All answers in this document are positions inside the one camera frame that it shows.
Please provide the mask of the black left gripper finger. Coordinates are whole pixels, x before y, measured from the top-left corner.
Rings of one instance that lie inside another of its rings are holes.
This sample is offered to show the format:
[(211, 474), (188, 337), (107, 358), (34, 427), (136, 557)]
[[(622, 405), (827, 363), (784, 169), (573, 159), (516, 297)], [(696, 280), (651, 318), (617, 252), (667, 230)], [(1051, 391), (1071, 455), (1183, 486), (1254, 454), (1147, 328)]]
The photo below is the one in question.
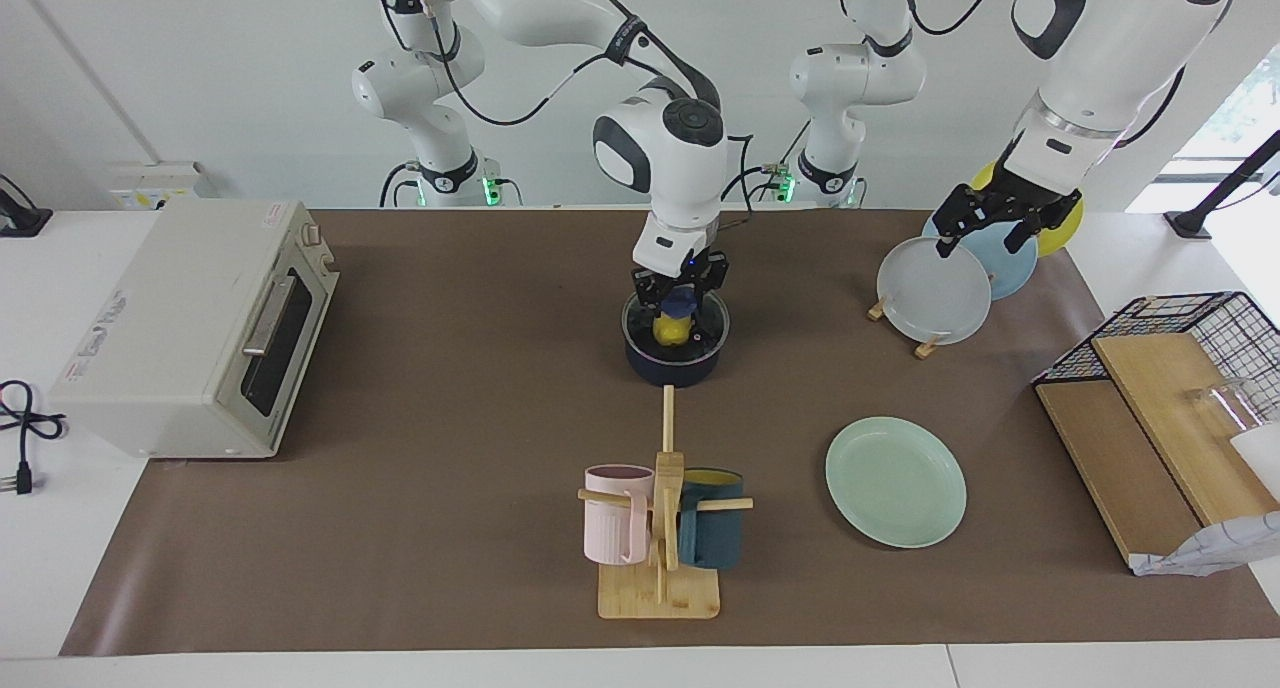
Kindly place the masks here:
[(959, 246), (959, 240), (974, 231), (988, 228), (987, 193), (950, 193), (934, 211), (937, 231), (936, 252), (946, 260)]
[(1032, 251), (1034, 254), (1053, 254), (1061, 249), (1061, 238), (1057, 228), (1044, 228), (1041, 223), (1030, 219), (1020, 220), (1010, 229), (1005, 237), (1005, 252), (1007, 254), (1020, 254)]

